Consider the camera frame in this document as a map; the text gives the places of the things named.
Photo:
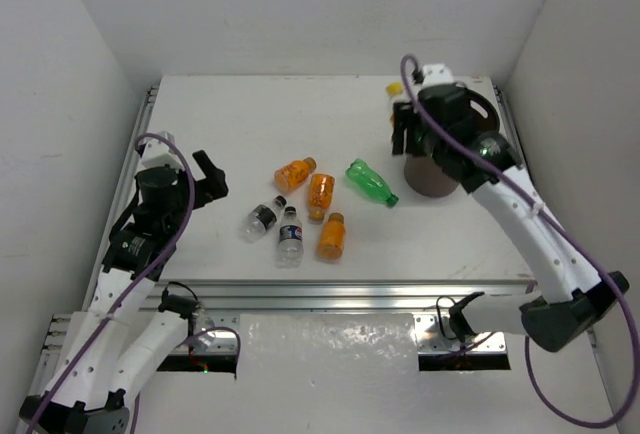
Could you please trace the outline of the clear bottle yellow cap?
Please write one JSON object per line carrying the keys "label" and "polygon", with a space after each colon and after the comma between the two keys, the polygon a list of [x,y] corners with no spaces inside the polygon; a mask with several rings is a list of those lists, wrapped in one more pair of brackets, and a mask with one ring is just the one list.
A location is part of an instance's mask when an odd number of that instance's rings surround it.
{"label": "clear bottle yellow cap", "polygon": [[390,113],[390,122],[391,124],[394,124],[395,105],[407,101],[404,86],[399,81],[392,82],[386,86],[385,92],[388,97],[388,111]]}

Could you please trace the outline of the clear bottle black label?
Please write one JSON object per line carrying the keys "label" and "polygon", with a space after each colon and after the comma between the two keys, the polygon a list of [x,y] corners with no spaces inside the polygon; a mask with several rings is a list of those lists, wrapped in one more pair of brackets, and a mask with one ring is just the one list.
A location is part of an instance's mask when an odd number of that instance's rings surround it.
{"label": "clear bottle black label", "polygon": [[242,238],[253,243],[273,228],[287,206],[287,200],[278,195],[271,201],[258,204],[246,217],[241,229]]}

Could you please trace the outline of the orange bottle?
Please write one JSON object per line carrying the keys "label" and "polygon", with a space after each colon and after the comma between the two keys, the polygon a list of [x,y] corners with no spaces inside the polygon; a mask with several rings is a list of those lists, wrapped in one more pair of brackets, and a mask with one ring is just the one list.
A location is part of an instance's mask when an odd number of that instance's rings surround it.
{"label": "orange bottle", "polygon": [[339,261],[346,236],[345,219],[341,213],[331,213],[323,225],[316,247],[316,256],[327,262]]}
{"label": "orange bottle", "polygon": [[328,174],[316,173],[311,176],[307,195],[309,219],[321,223],[331,206],[335,178]]}
{"label": "orange bottle", "polygon": [[314,158],[295,160],[274,172],[276,187],[283,193],[297,189],[316,170]]}

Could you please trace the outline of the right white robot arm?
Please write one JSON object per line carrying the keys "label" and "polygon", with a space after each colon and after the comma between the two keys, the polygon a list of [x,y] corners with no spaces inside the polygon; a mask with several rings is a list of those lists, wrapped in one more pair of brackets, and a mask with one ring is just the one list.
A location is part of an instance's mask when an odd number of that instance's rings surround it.
{"label": "right white robot arm", "polygon": [[563,235],[507,139],[477,112],[495,110],[458,83],[426,85],[392,103],[392,152],[427,157],[497,222],[532,271],[538,292],[500,297],[474,292],[449,309],[445,331],[465,342],[485,331],[529,337],[558,352],[600,321],[625,276],[601,274]]}

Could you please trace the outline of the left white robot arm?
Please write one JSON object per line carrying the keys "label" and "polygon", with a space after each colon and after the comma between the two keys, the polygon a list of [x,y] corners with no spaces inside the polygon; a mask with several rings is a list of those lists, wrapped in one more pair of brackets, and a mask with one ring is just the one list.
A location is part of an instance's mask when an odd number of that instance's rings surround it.
{"label": "left white robot arm", "polygon": [[196,342],[200,302],[163,292],[147,328],[132,345],[124,344],[192,212],[229,192],[224,171],[205,151],[193,158],[204,174],[200,180],[172,149],[157,155],[143,150],[134,195],[111,228],[77,335],[43,392],[23,401],[19,417],[28,432],[125,432],[151,375],[176,347]]}

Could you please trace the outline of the brown plastic bin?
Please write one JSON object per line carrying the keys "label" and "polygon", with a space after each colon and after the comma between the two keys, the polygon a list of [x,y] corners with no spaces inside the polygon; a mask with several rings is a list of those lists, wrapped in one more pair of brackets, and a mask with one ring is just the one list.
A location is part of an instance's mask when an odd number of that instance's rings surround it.
{"label": "brown plastic bin", "polygon": [[[480,112],[479,133],[469,143],[462,144],[466,148],[470,148],[472,141],[480,134],[500,128],[498,112],[488,99],[480,94],[480,104],[473,106]],[[461,180],[472,171],[469,159],[442,139],[429,156],[406,154],[404,177],[416,193],[424,197],[443,198],[452,194]]]}

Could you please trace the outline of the green plastic bottle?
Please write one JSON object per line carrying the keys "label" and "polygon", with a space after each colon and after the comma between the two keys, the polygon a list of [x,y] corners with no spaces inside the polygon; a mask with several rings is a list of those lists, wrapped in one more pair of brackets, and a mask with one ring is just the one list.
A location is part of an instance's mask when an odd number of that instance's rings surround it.
{"label": "green plastic bottle", "polygon": [[399,198],[386,180],[362,159],[355,159],[345,171],[346,177],[371,201],[393,208]]}

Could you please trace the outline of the clear pepsi water bottle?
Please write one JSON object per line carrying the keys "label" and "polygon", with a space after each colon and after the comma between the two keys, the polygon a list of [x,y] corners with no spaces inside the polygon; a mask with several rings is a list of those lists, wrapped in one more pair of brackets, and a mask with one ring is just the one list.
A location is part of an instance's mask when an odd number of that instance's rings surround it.
{"label": "clear pepsi water bottle", "polygon": [[277,244],[278,263],[287,268],[296,268],[301,264],[304,255],[302,223],[293,206],[285,208]]}

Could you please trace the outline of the orange bottle front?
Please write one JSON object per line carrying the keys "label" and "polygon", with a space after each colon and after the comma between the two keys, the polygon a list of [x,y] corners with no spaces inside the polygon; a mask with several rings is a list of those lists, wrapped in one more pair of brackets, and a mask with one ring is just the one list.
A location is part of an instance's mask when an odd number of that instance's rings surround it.
{"label": "orange bottle front", "polygon": [[327,262],[339,261],[346,236],[345,219],[341,213],[331,213],[323,225],[316,247],[316,256]]}

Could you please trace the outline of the aluminium table frame rail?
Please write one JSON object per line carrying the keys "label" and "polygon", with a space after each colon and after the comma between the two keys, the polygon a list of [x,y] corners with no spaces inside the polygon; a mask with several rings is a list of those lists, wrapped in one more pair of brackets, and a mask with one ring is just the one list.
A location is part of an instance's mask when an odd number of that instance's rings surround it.
{"label": "aluminium table frame rail", "polygon": [[[229,311],[419,313],[481,290],[520,293],[532,271],[492,217],[462,190],[431,200],[404,181],[391,153],[387,76],[164,77],[142,130],[205,150],[229,193],[197,210],[161,282],[181,282],[219,315]],[[346,221],[336,262],[315,256],[319,225],[303,225],[304,256],[278,264],[277,235],[249,243],[247,213],[275,197],[273,172],[311,156],[336,179],[332,209]],[[368,199],[345,174],[362,159],[399,198]]]}

